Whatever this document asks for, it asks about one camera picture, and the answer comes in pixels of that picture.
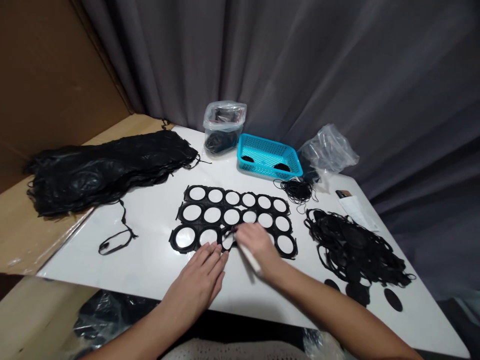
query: black circular disc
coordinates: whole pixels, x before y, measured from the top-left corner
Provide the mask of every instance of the black circular disc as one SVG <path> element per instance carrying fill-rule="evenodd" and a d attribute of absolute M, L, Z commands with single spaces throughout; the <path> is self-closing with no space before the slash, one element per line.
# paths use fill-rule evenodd
<path fill-rule="evenodd" d="M 341 232 L 346 242 L 354 249 L 364 249 L 367 246 L 365 236 L 353 226 L 342 226 Z"/>
<path fill-rule="evenodd" d="M 337 285 L 337 283 L 331 279 L 327 279 L 323 282 L 325 285 L 328 285 L 329 287 L 331 287 L 332 289 L 335 289 L 337 291 L 340 291 L 340 288 L 339 286 Z"/>
<path fill-rule="evenodd" d="M 360 268 L 355 264 L 350 264 L 346 267 L 346 277 L 352 283 L 359 283 L 362 278 L 360 274 Z"/>
<path fill-rule="evenodd" d="M 250 156 L 247 156 L 247 155 L 243 155 L 241 158 L 242 160 L 248 161 L 249 163 L 255 162 Z"/>
<path fill-rule="evenodd" d="M 392 290 L 386 288 L 385 290 L 383 290 L 383 293 L 385 294 L 385 298 L 392 308 L 394 308 L 398 312 L 401 312 L 404 309 L 399 297 Z"/>
<path fill-rule="evenodd" d="M 290 167 L 288 165 L 285 165 L 282 162 L 276 164 L 273 168 L 278 169 L 278 170 L 283 170 L 283 171 L 286 171 L 286 172 L 290 172 Z"/>
<path fill-rule="evenodd" d="M 370 295 L 368 288 L 360 284 L 359 282 L 349 282 L 345 288 L 346 294 L 355 300 L 363 307 L 367 307 L 370 304 Z"/>

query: pile of black plastic pieces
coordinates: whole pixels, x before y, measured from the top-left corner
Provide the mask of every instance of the pile of black plastic pieces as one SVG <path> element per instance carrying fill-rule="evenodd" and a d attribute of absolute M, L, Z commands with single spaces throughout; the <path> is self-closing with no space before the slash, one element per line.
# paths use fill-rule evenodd
<path fill-rule="evenodd" d="M 134 187 L 164 183 L 198 152 L 176 132 L 163 130 L 95 146 L 65 146 L 33 156 L 28 195 L 39 216 L 59 216 L 118 201 Z"/>
<path fill-rule="evenodd" d="M 407 286 L 415 278 L 405 273 L 405 261 L 394 254 L 382 237 L 347 217 L 309 209 L 304 224 L 318 243 L 318 256 L 323 266 L 347 282 L 347 295 L 364 306 L 370 303 L 370 296 L 369 288 L 360 284 L 362 278 L 370 285 L 380 282 L 383 286 L 389 283 L 400 287 Z"/>

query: black foam pad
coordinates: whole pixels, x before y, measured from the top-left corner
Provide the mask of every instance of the black foam pad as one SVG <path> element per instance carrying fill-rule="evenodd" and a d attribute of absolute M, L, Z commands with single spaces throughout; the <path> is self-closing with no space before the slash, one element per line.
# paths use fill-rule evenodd
<path fill-rule="evenodd" d="M 394 308 L 398 312 L 403 311 L 404 307 L 402 306 L 402 302 L 392 290 L 386 288 L 383 293 L 385 294 L 385 298 L 392 308 Z"/>
<path fill-rule="evenodd" d="M 352 298 L 365 308 L 368 304 L 370 304 L 370 294 L 368 287 L 363 286 L 359 282 L 348 283 L 346 285 L 345 292 L 350 298 Z"/>
<path fill-rule="evenodd" d="M 332 289 L 335 289 L 337 291 L 340 291 L 340 288 L 339 286 L 337 285 L 337 283 L 331 279 L 327 279 L 323 282 L 325 285 L 328 285 L 329 287 L 331 287 Z"/>
<path fill-rule="evenodd" d="M 362 277 L 360 274 L 360 268 L 355 264 L 350 264 L 346 267 L 346 277 L 352 283 L 359 283 Z"/>

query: white tool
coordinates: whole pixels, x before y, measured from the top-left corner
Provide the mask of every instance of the white tool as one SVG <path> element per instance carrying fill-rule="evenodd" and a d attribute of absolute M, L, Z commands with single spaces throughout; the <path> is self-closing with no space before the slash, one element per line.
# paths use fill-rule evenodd
<path fill-rule="evenodd" d="M 255 272 L 255 274 L 257 274 L 259 277 L 261 277 L 262 276 L 262 268 L 260 267 L 260 264 L 257 262 L 257 260 L 255 260 L 254 256 L 250 252 L 250 250 L 248 250 L 245 245 L 242 245 L 238 241 L 237 241 L 236 244 L 238 245 L 238 248 L 241 250 L 243 255 L 245 255 L 245 258 L 250 263 L 250 266 L 253 269 L 253 271 Z"/>

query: gray curtain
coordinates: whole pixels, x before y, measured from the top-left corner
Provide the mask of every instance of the gray curtain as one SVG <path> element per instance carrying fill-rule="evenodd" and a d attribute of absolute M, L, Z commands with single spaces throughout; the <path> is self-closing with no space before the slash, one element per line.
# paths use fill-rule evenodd
<path fill-rule="evenodd" d="M 480 289 L 480 33 L 462 0 L 83 0 L 135 110 L 295 148 L 336 124 L 354 177 L 437 298 Z"/>

